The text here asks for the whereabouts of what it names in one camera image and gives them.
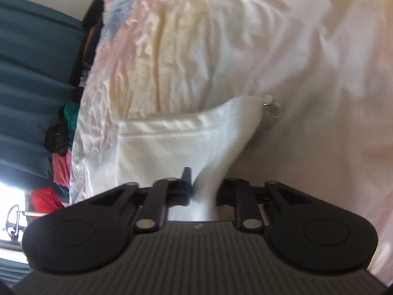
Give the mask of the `black clothes pile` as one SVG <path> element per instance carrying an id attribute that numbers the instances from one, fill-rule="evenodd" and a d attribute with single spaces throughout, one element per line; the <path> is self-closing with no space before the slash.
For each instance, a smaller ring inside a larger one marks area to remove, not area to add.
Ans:
<path id="1" fill-rule="evenodd" d="M 64 123 L 57 123 L 48 128 L 44 147 L 51 153 L 58 153 L 62 157 L 67 154 L 69 147 L 69 132 Z"/>

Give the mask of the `red cloth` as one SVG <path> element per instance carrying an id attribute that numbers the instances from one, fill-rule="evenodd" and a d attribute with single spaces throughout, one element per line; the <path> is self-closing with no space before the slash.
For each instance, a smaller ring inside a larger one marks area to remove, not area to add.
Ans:
<path id="1" fill-rule="evenodd" d="M 51 187 L 34 190 L 30 195 L 30 200 L 36 212 L 48 214 L 64 208 Z"/>

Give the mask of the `pink cloth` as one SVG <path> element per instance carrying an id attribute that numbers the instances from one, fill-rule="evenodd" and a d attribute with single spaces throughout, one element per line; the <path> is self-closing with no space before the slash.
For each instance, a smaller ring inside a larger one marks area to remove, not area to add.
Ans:
<path id="1" fill-rule="evenodd" d="M 69 188 L 70 187 L 70 170 L 71 170 L 72 151 L 67 150 L 65 156 L 59 153 L 52 154 L 53 180 L 56 184 Z"/>

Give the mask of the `garment steamer stand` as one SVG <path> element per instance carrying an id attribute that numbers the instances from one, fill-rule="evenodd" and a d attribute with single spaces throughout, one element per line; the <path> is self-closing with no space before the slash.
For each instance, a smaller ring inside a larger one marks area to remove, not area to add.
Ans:
<path id="1" fill-rule="evenodd" d="M 7 213 L 4 230 L 11 242 L 21 243 L 22 237 L 30 223 L 46 215 L 47 213 L 44 212 L 22 210 L 20 205 L 13 205 Z"/>

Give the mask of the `green cloth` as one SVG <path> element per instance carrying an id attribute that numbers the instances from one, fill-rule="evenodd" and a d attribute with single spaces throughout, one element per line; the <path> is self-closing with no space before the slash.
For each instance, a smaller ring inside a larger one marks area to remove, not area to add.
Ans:
<path id="1" fill-rule="evenodd" d="M 75 131 L 77 128 L 77 118 L 80 104 L 69 101 L 65 104 L 63 109 L 64 119 L 67 124 L 69 147 L 73 146 Z"/>

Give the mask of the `teal right curtain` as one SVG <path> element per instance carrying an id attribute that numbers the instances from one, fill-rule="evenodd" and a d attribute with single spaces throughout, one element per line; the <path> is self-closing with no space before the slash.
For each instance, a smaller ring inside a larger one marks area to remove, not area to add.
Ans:
<path id="1" fill-rule="evenodd" d="M 1 0 L 1 170 L 47 178 L 48 128 L 68 101 L 81 22 L 26 0 Z"/>

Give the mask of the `dark sofa bench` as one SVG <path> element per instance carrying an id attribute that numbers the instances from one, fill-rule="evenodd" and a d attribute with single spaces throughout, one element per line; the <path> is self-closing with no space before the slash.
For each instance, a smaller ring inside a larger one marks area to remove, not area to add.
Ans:
<path id="1" fill-rule="evenodd" d="M 69 84 L 78 86 L 84 70 L 89 70 L 94 62 L 100 33 L 103 29 L 104 0 L 93 0 L 82 21 L 82 28 L 86 32 L 79 54 L 75 60 Z"/>

